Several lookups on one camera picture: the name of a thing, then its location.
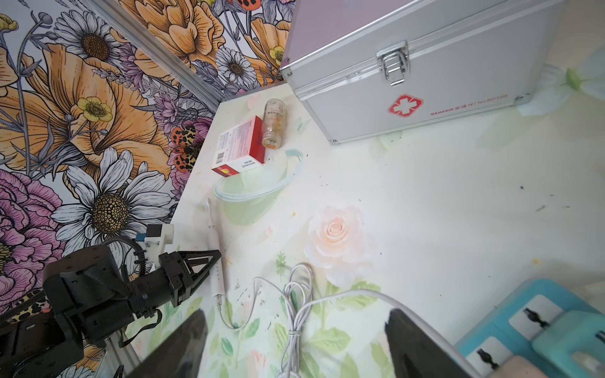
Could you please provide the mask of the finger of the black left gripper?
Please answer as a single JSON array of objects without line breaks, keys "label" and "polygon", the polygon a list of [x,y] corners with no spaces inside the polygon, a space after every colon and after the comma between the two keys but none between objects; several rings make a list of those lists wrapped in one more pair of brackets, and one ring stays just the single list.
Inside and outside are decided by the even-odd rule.
[{"label": "finger of the black left gripper", "polygon": [[213,265],[217,262],[217,250],[179,251],[181,259],[182,282],[184,293],[195,293],[210,275]]}]

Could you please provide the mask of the teal power strip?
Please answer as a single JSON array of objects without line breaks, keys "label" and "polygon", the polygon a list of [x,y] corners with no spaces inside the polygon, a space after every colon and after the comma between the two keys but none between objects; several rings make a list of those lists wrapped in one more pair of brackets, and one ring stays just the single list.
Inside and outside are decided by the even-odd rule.
[{"label": "teal power strip", "polygon": [[455,347],[482,377],[488,377],[515,355],[524,357],[548,377],[566,377],[534,351],[532,342],[559,316],[572,310],[604,315],[604,283],[567,289],[551,280],[527,281]]}]

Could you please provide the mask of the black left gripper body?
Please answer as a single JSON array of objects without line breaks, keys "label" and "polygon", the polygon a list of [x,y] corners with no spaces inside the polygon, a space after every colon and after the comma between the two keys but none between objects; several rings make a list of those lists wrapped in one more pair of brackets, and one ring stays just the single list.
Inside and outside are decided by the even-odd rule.
[{"label": "black left gripper body", "polygon": [[107,246],[87,247],[50,263],[43,291],[67,340],[105,346],[105,338],[137,318],[152,318],[168,302],[194,291],[189,252],[163,253],[160,268],[125,282]]}]

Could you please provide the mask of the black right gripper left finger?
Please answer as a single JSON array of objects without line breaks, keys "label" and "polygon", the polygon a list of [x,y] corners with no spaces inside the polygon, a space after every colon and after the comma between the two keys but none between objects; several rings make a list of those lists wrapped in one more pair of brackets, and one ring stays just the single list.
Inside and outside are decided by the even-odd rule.
[{"label": "black right gripper left finger", "polygon": [[205,314],[196,310],[126,377],[197,378],[207,336]]}]

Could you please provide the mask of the white tube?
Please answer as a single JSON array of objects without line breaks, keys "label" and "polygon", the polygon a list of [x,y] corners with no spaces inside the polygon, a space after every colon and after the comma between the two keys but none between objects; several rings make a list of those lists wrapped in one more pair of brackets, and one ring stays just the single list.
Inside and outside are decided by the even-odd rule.
[{"label": "white tube", "polygon": [[208,221],[208,232],[207,232],[207,244],[209,249],[217,250],[219,252],[219,257],[217,258],[217,262],[213,265],[209,280],[210,286],[215,299],[217,302],[222,301],[225,295],[225,278],[223,274],[223,265],[222,265],[222,249],[220,246],[219,236],[217,233],[216,225],[214,222],[214,213],[211,198],[206,200],[206,210],[209,215]]}]

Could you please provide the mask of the teal small plug block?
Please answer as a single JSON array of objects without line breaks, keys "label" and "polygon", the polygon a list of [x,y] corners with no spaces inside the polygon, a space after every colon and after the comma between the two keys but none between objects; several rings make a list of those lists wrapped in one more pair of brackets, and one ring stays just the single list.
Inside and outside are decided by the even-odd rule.
[{"label": "teal small plug block", "polygon": [[604,315],[566,312],[534,339],[532,348],[566,377],[603,377]]}]

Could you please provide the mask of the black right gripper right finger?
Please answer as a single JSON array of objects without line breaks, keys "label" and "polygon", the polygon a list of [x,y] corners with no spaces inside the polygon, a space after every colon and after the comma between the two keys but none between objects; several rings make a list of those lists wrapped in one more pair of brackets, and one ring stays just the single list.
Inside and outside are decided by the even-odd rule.
[{"label": "black right gripper right finger", "polygon": [[384,331],[397,378],[471,377],[468,369],[431,339],[403,310],[390,311]]}]

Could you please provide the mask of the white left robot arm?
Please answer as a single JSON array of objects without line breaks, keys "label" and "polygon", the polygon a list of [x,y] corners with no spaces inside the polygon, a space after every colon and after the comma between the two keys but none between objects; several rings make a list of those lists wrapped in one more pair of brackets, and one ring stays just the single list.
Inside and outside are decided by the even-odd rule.
[{"label": "white left robot arm", "polygon": [[78,250],[43,271],[50,312],[1,329],[3,377],[57,377],[84,358],[84,345],[106,340],[139,318],[162,322],[163,305],[178,307],[210,275],[219,250],[176,251],[159,256],[159,268],[129,280],[108,243]]}]

